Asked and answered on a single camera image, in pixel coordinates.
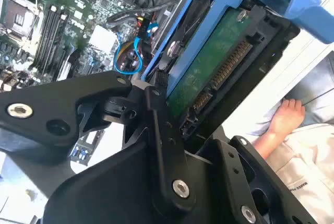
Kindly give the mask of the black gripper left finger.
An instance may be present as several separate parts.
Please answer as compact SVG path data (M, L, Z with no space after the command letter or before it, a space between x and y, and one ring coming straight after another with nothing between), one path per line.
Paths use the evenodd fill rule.
M196 196L164 84L108 71L1 93L1 150L38 163L62 162L79 137L112 122L125 126L123 148L148 147L155 205L190 211Z

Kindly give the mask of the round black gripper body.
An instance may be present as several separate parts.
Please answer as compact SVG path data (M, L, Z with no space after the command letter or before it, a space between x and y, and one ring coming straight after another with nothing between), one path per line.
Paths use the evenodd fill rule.
M226 193L213 180L214 165L186 154L196 195L194 208L183 215L158 212L148 149L136 144L63 182L51 195L44 223L233 223Z

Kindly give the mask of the person's bare hand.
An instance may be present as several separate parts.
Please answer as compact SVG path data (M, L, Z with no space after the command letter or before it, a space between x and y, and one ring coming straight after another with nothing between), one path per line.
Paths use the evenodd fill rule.
M271 120L268 132L276 136L288 136L302 124L305 112L300 100L284 99Z

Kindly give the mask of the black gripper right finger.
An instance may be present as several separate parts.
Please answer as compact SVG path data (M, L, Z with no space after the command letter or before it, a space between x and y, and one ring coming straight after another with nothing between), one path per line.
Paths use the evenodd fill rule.
M209 138L198 154L213 163L229 223L316 223L245 138Z

